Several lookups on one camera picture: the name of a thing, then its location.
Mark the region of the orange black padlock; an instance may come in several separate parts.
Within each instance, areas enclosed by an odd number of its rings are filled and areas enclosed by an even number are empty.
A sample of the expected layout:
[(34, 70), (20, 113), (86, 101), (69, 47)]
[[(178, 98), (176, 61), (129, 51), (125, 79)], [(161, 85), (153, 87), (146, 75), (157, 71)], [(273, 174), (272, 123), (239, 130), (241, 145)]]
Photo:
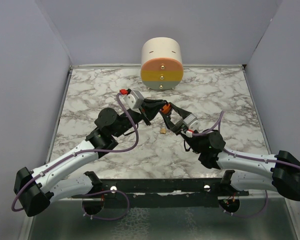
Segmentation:
[(163, 114), (166, 117), (170, 117), (171, 113), (172, 113), (172, 107), (170, 103), (166, 103), (161, 109), (160, 109), (160, 113)]

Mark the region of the brass long-shackle padlock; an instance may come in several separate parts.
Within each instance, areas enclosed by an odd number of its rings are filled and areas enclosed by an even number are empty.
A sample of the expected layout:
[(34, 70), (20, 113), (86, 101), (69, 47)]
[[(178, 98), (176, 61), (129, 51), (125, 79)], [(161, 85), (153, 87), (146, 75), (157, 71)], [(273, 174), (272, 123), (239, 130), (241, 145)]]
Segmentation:
[(160, 132), (160, 134), (166, 134), (167, 130), (165, 128), (161, 128), (159, 132)]

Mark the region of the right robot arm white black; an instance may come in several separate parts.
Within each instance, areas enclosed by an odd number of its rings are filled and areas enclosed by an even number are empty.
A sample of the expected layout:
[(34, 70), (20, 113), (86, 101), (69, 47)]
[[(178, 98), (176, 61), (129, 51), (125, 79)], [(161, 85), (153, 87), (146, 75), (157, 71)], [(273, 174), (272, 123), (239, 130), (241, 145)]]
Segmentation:
[(300, 161), (290, 152), (258, 155), (232, 150), (220, 133), (221, 118), (199, 132), (197, 117), (172, 103), (164, 105), (160, 114), (166, 127), (183, 138), (185, 150), (197, 154), (205, 168), (225, 171), (225, 180), (219, 184), (224, 195), (265, 190), (300, 202)]

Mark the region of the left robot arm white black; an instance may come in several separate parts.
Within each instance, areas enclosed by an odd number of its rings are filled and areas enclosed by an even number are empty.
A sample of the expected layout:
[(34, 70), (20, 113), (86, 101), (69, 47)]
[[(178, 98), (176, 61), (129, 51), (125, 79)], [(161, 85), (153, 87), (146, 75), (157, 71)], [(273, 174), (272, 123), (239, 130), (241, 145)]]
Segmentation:
[(66, 177), (106, 154), (133, 150), (140, 139), (137, 124), (143, 121), (150, 125), (167, 104), (162, 99), (133, 99), (126, 95), (125, 101), (129, 104), (129, 109), (126, 109), (120, 97), (118, 93), (116, 100), (123, 110), (122, 114), (111, 107), (102, 109), (95, 120), (96, 128), (69, 152), (33, 170), (23, 167), (16, 173), (13, 212), (24, 211), (28, 217), (33, 217), (58, 200), (77, 195), (93, 198), (102, 193), (94, 172), (84, 173), (77, 179)]

